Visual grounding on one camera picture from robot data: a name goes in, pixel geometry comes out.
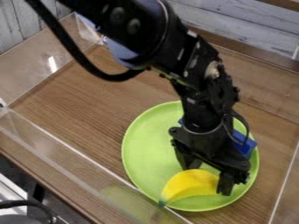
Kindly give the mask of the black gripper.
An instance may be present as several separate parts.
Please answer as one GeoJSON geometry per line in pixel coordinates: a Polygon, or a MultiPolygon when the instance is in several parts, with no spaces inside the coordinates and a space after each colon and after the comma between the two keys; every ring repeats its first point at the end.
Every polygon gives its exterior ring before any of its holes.
{"type": "Polygon", "coordinates": [[[248,129],[240,133],[232,123],[221,122],[209,131],[191,131],[180,125],[168,132],[181,169],[199,169],[207,164],[219,170],[216,193],[229,196],[233,186],[248,182],[252,151],[248,129]]]}

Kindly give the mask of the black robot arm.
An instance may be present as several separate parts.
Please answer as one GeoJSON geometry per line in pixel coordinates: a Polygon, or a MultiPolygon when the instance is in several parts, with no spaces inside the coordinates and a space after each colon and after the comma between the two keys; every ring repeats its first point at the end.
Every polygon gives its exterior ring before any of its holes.
{"type": "Polygon", "coordinates": [[[165,0],[59,0],[107,36],[123,73],[108,74],[89,61],[41,0],[24,0],[48,25],[69,55],[105,81],[127,81],[155,69],[171,82],[181,100],[181,125],[169,128],[172,147],[184,170],[203,163],[219,170],[216,193],[231,195],[248,181],[248,156],[233,138],[233,105],[239,88],[217,50],[192,32],[165,0]]]}

